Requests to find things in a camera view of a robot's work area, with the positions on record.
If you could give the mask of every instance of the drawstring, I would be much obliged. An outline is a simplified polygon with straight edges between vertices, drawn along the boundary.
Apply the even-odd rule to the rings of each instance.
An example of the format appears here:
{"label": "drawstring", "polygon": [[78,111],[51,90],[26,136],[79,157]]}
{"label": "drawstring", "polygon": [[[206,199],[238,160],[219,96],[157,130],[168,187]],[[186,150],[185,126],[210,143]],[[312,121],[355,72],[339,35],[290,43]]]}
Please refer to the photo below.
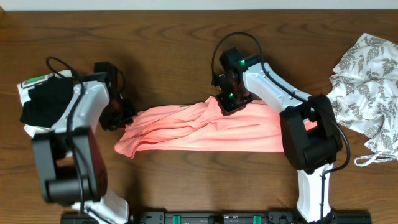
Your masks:
{"label": "drawstring", "polygon": [[[358,163],[357,160],[360,160],[360,159],[368,159],[368,161],[366,161],[364,163]],[[357,166],[364,167],[364,166],[371,164],[372,162],[382,163],[382,162],[388,162],[388,161],[393,161],[393,160],[398,161],[398,156],[377,153],[377,154],[373,154],[373,155],[359,156],[354,159],[354,163]]]}

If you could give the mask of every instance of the white cloth with leaf pattern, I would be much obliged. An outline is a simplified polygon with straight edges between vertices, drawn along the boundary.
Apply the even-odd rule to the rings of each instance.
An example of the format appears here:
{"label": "white cloth with leaf pattern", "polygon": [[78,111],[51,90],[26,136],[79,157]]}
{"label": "white cloth with leaf pattern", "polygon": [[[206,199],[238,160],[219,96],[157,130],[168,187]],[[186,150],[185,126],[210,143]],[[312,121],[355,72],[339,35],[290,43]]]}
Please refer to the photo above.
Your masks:
{"label": "white cloth with leaf pattern", "polygon": [[357,166],[398,160],[398,44],[363,34],[330,77],[337,121],[371,138]]}

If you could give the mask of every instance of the wooden tabletop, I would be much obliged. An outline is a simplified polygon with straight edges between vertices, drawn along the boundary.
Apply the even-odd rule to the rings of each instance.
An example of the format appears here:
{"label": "wooden tabletop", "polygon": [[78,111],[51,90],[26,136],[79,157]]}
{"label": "wooden tabletop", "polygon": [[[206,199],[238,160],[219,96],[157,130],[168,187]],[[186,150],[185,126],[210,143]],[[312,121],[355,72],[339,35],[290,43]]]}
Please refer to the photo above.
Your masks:
{"label": "wooden tabletop", "polygon": [[[30,137],[19,122],[17,83],[50,73],[49,55],[81,72],[110,61],[127,78],[125,98],[139,110],[205,101],[213,49],[222,36],[247,31],[261,41],[266,61],[294,87],[328,93],[328,77],[364,33],[398,43],[397,11],[95,11],[6,12],[0,21],[0,223],[59,223],[63,208],[40,195]],[[233,37],[256,53],[252,40]],[[345,129],[352,157],[370,154],[367,137]],[[282,153],[138,152],[113,146],[123,131],[96,137],[109,186],[135,210],[268,210],[293,208],[297,172]],[[345,159],[338,154],[336,165]],[[369,210],[374,223],[397,223],[398,162],[357,167],[331,176],[330,204]]]}

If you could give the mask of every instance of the pink cloth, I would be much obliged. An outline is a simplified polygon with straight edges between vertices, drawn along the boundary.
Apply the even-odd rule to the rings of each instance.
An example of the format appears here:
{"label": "pink cloth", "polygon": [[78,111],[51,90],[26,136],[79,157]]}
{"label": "pink cloth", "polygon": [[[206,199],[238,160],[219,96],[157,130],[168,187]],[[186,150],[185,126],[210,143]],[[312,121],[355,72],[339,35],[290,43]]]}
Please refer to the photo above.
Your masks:
{"label": "pink cloth", "polygon": [[[307,123],[307,129],[316,123]],[[138,112],[115,145],[134,157],[141,150],[283,152],[279,115],[263,101],[223,116],[214,97],[189,106],[159,106]]]}

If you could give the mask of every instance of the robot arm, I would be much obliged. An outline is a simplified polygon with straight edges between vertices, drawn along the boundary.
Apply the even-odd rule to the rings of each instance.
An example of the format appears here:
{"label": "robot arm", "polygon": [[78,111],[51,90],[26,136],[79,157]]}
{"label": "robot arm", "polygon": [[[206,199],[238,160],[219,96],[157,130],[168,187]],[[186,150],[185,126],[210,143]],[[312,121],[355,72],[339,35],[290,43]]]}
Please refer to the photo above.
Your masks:
{"label": "robot arm", "polygon": [[[266,102],[275,112],[280,113],[282,142],[290,163],[297,169],[299,198],[297,210],[307,223],[317,222],[321,217],[322,173],[333,167],[336,153],[341,150],[340,136],[308,103],[292,98],[278,87],[267,75],[302,99],[310,100],[318,107],[333,114],[327,97],[311,97],[288,84],[279,77],[268,63],[264,72],[259,57],[244,58],[236,48],[229,49],[220,57],[226,75],[214,77],[222,93],[216,98],[224,115],[229,115],[245,107],[254,93]],[[304,123],[316,121],[318,126],[306,130]],[[325,177],[323,216],[331,216],[328,203],[329,174]]]}
{"label": "robot arm", "polygon": [[[74,86],[69,105],[51,131],[36,134],[32,144],[40,189],[46,202],[73,205],[73,208],[78,209],[82,179],[85,212],[99,223],[124,224],[128,220],[128,204],[108,190],[106,167],[94,137],[98,121],[104,130],[123,128],[132,122],[134,108],[118,93],[117,75],[118,70],[114,65],[96,63],[94,74],[82,77],[81,83]],[[70,133],[67,133],[67,118],[81,94],[81,85],[84,85],[85,92],[74,111]],[[73,164],[63,166],[60,161],[72,155],[68,134],[72,135],[78,150],[75,150]],[[77,221],[81,217],[63,216],[64,221],[68,219]]]}

